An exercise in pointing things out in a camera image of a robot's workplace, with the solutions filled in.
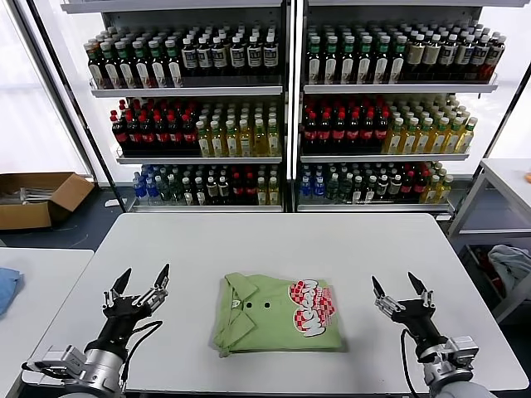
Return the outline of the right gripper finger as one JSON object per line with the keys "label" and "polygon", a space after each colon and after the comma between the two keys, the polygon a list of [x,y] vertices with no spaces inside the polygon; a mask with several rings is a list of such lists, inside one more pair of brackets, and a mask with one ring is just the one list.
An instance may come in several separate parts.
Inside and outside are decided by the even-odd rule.
{"label": "right gripper finger", "polygon": [[436,306],[432,301],[433,291],[428,290],[424,283],[420,279],[418,279],[412,272],[409,272],[407,275],[412,284],[412,287],[414,288],[417,295],[420,297],[422,305],[425,308],[435,309]]}
{"label": "right gripper finger", "polygon": [[386,295],[382,286],[375,276],[371,277],[376,307],[388,318],[393,319],[398,314],[404,314],[406,307],[394,298]]}

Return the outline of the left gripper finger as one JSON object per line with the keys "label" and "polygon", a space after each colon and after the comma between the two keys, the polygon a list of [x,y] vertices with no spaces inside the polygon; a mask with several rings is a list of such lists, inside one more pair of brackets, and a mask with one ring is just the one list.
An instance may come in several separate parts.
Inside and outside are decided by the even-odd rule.
{"label": "left gripper finger", "polygon": [[104,291],[104,303],[102,305],[103,309],[111,308],[114,305],[114,301],[123,296],[123,293],[129,283],[131,272],[132,269],[128,268],[120,277],[115,280],[110,289]]}
{"label": "left gripper finger", "polygon": [[158,274],[153,286],[138,300],[138,306],[157,310],[168,296],[167,286],[169,282],[170,264],[167,263]]}

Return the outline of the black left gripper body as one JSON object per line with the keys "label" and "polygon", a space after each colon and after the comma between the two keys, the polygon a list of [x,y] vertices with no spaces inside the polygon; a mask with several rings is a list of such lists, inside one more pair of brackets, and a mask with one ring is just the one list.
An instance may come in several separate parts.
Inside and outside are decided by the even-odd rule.
{"label": "black left gripper body", "polygon": [[136,324],[152,315],[147,303],[133,304],[138,296],[117,298],[113,305],[104,309],[107,320],[99,336],[85,347],[85,352],[101,350],[115,355],[127,355],[126,345]]}

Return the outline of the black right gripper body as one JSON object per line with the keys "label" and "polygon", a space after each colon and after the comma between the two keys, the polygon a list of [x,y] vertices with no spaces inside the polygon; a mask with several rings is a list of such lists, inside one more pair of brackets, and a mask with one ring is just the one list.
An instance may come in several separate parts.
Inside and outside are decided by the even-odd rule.
{"label": "black right gripper body", "polygon": [[416,353],[445,344],[447,337],[439,333],[431,318],[436,309],[433,304],[424,305],[420,299],[399,301],[400,310],[391,316],[395,323],[403,324],[413,336],[417,345]]}

